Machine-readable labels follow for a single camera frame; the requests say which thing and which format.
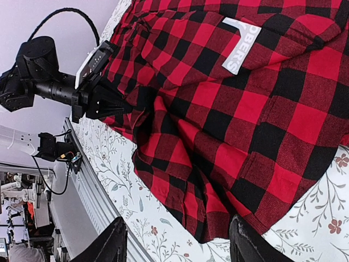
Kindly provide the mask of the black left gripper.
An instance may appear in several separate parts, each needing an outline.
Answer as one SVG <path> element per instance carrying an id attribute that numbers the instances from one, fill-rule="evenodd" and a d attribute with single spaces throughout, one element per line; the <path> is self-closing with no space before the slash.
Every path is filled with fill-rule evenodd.
<path id="1" fill-rule="evenodd" d="M 133 107 L 128 105 L 120 91 L 108 81 L 99 81 L 92 92 L 75 90 L 71 97 L 73 123 L 79 123 L 83 116 L 96 120 L 128 114 L 132 110 Z"/>

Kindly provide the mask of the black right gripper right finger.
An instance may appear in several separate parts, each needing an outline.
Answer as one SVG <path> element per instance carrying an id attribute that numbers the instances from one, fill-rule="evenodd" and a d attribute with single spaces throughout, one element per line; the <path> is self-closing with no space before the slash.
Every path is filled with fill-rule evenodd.
<path id="1" fill-rule="evenodd" d="M 292 261 L 272 247 L 240 215 L 235 215 L 230 224 L 230 256 L 234 262 Z"/>

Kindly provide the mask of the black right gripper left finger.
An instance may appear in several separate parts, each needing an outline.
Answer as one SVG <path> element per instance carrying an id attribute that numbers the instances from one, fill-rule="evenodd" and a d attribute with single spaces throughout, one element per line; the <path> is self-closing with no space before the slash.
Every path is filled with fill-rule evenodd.
<path id="1" fill-rule="evenodd" d="M 115 220 L 72 262 L 126 262 L 128 232 L 124 219 Z"/>

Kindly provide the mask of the red black plaid shirt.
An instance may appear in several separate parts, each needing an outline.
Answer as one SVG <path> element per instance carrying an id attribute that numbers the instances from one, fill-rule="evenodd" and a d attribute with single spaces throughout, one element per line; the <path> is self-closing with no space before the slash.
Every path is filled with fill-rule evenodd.
<path id="1" fill-rule="evenodd" d="M 104 123 L 200 243 L 268 231 L 348 142 L 348 1 L 133 1 L 111 42 Z"/>

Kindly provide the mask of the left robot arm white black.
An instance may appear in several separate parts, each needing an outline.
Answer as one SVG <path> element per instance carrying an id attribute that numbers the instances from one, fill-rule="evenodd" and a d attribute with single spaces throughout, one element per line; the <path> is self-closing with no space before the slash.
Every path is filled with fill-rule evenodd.
<path id="1" fill-rule="evenodd" d="M 103 76 L 103 70 L 116 51 L 102 42 L 87 56 L 75 75 L 59 71 L 55 42 L 37 37 L 22 43 L 14 68 L 1 75 L 1 106 L 10 112 L 33 106 L 41 96 L 71 107 L 71 119 L 93 120 L 128 114 L 133 107 Z"/>

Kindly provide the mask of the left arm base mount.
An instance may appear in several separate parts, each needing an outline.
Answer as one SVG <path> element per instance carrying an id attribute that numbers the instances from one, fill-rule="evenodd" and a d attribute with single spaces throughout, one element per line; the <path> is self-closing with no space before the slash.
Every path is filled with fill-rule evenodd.
<path id="1" fill-rule="evenodd" d="M 74 143 L 71 129 L 61 135 L 40 133 L 38 153 L 34 156 L 50 162 L 64 162 L 75 174 L 80 171 L 82 164 L 82 153 Z"/>

